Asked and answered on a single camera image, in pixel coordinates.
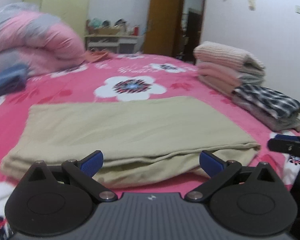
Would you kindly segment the pink grey rolled duvet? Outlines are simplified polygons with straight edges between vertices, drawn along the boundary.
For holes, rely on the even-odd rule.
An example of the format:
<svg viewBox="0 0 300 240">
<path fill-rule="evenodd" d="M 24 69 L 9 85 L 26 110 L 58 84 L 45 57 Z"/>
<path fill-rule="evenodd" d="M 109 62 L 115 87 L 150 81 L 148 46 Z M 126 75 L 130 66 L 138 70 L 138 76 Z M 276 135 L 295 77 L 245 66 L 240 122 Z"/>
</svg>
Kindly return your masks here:
<svg viewBox="0 0 300 240">
<path fill-rule="evenodd" d="M 19 2 L 0 8 L 0 72 L 21 63 L 29 76 L 49 74 L 82 64 L 84 54 L 79 35 L 37 5 Z"/>
</svg>

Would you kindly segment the beige folded garment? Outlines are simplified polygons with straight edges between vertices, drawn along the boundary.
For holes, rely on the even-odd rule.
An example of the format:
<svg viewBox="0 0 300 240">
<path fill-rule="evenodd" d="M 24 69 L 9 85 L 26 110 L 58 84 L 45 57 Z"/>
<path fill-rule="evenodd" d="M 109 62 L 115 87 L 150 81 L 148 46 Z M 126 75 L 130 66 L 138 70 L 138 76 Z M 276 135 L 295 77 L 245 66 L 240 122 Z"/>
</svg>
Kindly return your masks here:
<svg viewBox="0 0 300 240">
<path fill-rule="evenodd" d="M 234 85 L 211 76 L 199 75 L 198 80 L 229 98 L 233 96 L 232 91 L 236 88 Z"/>
</svg>

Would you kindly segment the white wall socket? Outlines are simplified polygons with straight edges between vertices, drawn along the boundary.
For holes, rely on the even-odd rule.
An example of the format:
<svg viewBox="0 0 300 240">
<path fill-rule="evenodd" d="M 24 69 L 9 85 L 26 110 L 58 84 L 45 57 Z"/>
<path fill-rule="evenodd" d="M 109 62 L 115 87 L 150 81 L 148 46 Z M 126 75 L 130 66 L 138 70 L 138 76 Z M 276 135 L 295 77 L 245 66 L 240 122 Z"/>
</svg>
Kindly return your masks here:
<svg viewBox="0 0 300 240">
<path fill-rule="evenodd" d="M 296 6 L 295 6 L 295 12 L 296 12 L 297 14 L 300 14 L 300 6 L 299 6 L 299 5 L 296 5 Z"/>
</svg>

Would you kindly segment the blue folded garment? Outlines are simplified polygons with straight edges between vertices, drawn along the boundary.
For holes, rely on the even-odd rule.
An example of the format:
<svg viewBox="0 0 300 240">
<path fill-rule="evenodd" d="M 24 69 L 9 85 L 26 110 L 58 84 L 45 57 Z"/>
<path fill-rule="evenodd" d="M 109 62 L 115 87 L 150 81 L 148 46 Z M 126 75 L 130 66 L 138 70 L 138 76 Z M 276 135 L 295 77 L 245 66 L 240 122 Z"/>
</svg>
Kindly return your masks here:
<svg viewBox="0 0 300 240">
<path fill-rule="evenodd" d="M 19 63 L 0 72 L 0 96 L 19 92 L 26 87 L 29 68 Z"/>
</svg>

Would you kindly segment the salmon cloth on bed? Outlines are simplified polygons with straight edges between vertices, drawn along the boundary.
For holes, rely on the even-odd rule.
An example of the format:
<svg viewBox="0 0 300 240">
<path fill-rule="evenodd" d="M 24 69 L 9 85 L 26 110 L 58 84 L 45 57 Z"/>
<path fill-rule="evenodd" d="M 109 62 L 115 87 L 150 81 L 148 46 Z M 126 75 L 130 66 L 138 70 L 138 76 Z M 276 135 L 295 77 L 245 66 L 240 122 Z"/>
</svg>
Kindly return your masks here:
<svg viewBox="0 0 300 240">
<path fill-rule="evenodd" d="M 113 53 L 108 50 L 87 50 L 84 55 L 85 61 L 92 63 L 111 59 L 112 57 Z"/>
</svg>

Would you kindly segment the black white plaid shirt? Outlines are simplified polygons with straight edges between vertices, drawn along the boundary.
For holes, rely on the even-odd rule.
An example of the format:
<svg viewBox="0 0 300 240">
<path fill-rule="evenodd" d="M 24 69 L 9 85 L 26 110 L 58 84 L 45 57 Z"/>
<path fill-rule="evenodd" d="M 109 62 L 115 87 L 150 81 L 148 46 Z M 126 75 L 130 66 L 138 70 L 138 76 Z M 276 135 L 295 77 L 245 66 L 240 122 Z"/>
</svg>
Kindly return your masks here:
<svg viewBox="0 0 300 240">
<path fill-rule="evenodd" d="M 275 119 L 286 119 L 300 114 L 300 102 L 277 90 L 243 84 L 232 93 L 264 110 Z"/>
</svg>

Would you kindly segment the pink floral bed sheet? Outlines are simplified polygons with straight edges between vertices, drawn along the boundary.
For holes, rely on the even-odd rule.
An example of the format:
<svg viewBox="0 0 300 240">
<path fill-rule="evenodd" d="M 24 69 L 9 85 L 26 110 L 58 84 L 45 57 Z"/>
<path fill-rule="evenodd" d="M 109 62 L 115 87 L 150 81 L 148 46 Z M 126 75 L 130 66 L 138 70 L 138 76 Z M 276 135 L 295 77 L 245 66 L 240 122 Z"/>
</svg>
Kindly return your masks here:
<svg viewBox="0 0 300 240">
<path fill-rule="evenodd" d="M 298 213 L 288 235 L 240 236 L 221 228 L 202 204 L 185 200 L 185 194 L 210 176 L 188 172 L 149 185 L 119 189 L 105 186 L 118 199 L 99 204 L 77 229 L 58 236 L 26 236 L 13 233 L 5 216 L 5 205 L 23 176 L 14 179 L 0 169 L 0 239 L 300 239 L 300 158 L 267 148 L 268 140 L 277 134 L 300 137 L 300 133 L 272 132 L 231 99 L 201 83 L 195 66 L 165 56 L 120 55 L 102 63 L 86 63 L 32 77 L 23 91 L 0 96 L 0 165 L 18 143 L 34 105 L 178 96 L 190 96 L 211 106 L 259 143 L 257 155 L 248 165 L 242 165 L 269 163 L 294 198 Z"/>
</svg>

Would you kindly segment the brown wooden door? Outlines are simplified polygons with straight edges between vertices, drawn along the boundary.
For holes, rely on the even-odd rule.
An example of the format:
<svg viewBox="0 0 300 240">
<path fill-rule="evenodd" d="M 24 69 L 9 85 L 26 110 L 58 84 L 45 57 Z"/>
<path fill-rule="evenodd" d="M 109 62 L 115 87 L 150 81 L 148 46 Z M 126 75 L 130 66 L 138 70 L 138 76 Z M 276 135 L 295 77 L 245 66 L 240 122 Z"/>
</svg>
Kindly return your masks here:
<svg viewBox="0 0 300 240">
<path fill-rule="evenodd" d="M 183 0 L 150 0 L 143 52 L 172 56 Z"/>
</svg>

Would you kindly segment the pink white knit sweater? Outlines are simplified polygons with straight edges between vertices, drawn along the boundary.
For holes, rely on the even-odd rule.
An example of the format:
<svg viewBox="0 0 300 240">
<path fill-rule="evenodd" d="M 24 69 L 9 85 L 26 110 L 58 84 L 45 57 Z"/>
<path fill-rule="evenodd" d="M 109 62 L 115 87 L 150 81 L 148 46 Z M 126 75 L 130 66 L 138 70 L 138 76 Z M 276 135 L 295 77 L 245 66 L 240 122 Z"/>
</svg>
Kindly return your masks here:
<svg viewBox="0 0 300 240">
<path fill-rule="evenodd" d="M 264 64 L 255 55 L 243 49 L 205 41 L 194 48 L 193 54 L 201 62 L 211 62 L 239 72 L 265 76 Z"/>
</svg>

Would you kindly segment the grey folded garment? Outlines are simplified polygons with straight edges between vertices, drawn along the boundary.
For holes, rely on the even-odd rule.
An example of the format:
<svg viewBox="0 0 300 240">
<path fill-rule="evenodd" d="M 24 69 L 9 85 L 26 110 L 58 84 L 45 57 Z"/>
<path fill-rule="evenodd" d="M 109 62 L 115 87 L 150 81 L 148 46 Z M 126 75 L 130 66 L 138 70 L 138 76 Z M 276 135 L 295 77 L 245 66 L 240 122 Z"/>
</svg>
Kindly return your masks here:
<svg viewBox="0 0 300 240">
<path fill-rule="evenodd" d="M 237 95 L 232 97 L 232 102 L 246 110 L 273 132 L 280 132 L 288 129 L 293 129 L 297 132 L 300 132 L 300 119 L 296 114 L 293 114 L 293 116 L 290 118 L 275 119 L 265 110 Z"/>
</svg>

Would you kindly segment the pink folded garment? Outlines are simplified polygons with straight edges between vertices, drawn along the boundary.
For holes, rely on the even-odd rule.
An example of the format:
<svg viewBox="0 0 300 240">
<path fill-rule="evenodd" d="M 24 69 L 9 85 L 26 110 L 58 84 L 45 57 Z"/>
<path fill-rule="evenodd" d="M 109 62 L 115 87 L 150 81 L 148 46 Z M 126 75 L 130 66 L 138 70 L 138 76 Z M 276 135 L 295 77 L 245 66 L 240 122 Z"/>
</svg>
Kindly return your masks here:
<svg viewBox="0 0 300 240">
<path fill-rule="evenodd" d="M 240 73 L 232 68 L 211 62 L 202 62 L 197 65 L 198 74 L 217 78 L 232 86 L 240 86 Z"/>
</svg>

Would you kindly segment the beige fabric garment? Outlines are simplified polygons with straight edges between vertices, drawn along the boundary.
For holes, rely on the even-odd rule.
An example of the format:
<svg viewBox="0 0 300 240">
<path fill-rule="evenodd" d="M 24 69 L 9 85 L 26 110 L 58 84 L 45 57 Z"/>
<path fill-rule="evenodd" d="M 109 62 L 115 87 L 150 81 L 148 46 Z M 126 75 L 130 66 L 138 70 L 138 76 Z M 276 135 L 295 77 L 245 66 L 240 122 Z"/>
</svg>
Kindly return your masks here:
<svg viewBox="0 0 300 240">
<path fill-rule="evenodd" d="M 119 189 L 158 183 L 183 173 L 207 174 L 202 151 L 248 165 L 260 149 L 222 113 L 190 96 L 130 102 L 34 105 L 1 172 L 20 179 L 36 160 L 59 165 L 99 150 L 94 179 Z"/>
</svg>

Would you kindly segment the cluttered white shelf desk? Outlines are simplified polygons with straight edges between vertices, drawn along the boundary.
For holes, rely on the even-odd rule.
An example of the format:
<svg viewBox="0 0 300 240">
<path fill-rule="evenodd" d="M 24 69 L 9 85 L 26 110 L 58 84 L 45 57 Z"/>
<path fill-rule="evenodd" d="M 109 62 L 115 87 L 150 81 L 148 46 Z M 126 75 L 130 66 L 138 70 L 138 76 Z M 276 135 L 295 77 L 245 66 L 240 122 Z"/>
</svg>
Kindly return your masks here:
<svg viewBox="0 0 300 240">
<path fill-rule="evenodd" d="M 139 25 L 130 26 L 122 18 L 114 24 L 93 18 L 86 21 L 84 43 L 86 50 L 133 54 L 142 51 L 143 35 Z"/>
</svg>

